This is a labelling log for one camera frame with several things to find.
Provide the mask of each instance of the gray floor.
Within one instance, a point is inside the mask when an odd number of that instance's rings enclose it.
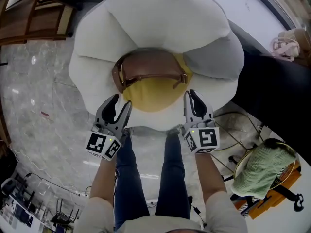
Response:
[[[89,4],[87,9],[77,15],[75,25],[92,6],[94,5]],[[8,65],[0,67],[0,93],[12,139],[11,146],[17,151],[20,161],[17,166],[19,173],[25,175],[33,172],[74,193],[81,193],[91,185],[99,159],[88,156],[84,151],[85,135],[94,116],[86,110],[79,90],[68,75],[73,43],[74,37],[66,41],[29,41],[24,45],[3,46],[1,61],[8,61]],[[216,114],[228,111],[242,110],[230,102]],[[217,120],[248,148],[257,142],[256,131],[248,118],[228,115]],[[145,197],[147,200],[156,199],[164,157],[165,133],[137,127],[132,141],[138,170],[143,176]],[[181,142],[188,194],[194,198],[193,205],[204,214],[194,156],[189,153],[182,139]],[[233,144],[234,140],[221,130],[221,148]],[[243,152],[244,149],[236,145],[228,150],[214,152],[214,155],[234,170],[234,165],[227,158],[232,154],[241,156]],[[223,175],[231,174],[219,162],[215,163]],[[87,202],[86,198],[70,194],[35,176],[29,178],[29,183],[38,199],[43,200],[52,213],[55,213],[55,203],[59,198],[65,200],[67,210],[72,207],[75,211],[82,209]],[[191,217],[199,221],[199,217],[193,212]]]

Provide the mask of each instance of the chair leg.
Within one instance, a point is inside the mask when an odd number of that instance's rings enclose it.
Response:
[[[63,205],[63,199],[62,199],[62,200],[60,200],[59,212],[62,212],[62,205]]]
[[[226,181],[230,181],[230,180],[232,180],[232,179],[234,179],[234,176],[233,176],[233,175],[230,176],[230,177],[228,177],[228,178],[226,178],[226,179],[223,178],[223,181],[226,182]]]
[[[238,164],[238,162],[233,158],[233,155],[229,156],[228,161],[233,162],[235,165]]]
[[[72,215],[73,209],[70,212],[69,220],[71,220],[71,215]]]
[[[73,219],[73,223],[74,223],[74,222],[75,222],[75,220],[77,219],[77,216],[78,216],[79,210],[80,210],[80,209],[78,209],[78,211],[77,211],[77,213],[76,213],[76,216],[75,216],[75,218]]]

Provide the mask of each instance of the green towel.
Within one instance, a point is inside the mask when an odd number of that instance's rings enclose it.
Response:
[[[241,197],[254,196],[262,200],[280,170],[292,163],[295,157],[284,149],[284,145],[276,144],[275,139],[266,140],[253,151],[231,190]]]

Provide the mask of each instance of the desk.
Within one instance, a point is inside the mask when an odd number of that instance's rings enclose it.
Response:
[[[13,207],[16,208],[17,205],[19,205],[21,208],[24,209],[24,211],[33,218],[33,221],[31,223],[31,232],[42,232],[43,230],[43,226],[46,226],[49,228],[49,226],[46,224],[46,223],[43,223],[41,220],[43,218],[43,215],[44,215],[44,211],[43,210],[40,210],[40,212],[38,213],[38,216],[39,217],[36,217],[33,213],[29,212],[27,210],[27,208],[25,208],[24,205],[22,205],[21,203],[19,203],[14,196],[10,195],[9,196],[11,199],[13,199]]]

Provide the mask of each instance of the jeans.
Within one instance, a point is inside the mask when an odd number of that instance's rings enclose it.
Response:
[[[127,220],[149,216],[142,191],[136,157],[130,137],[117,153],[116,169],[119,172],[114,201],[116,230]],[[190,206],[184,181],[185,169],[177,134],[167,136],[164,164],[155,215],[190,219]]]

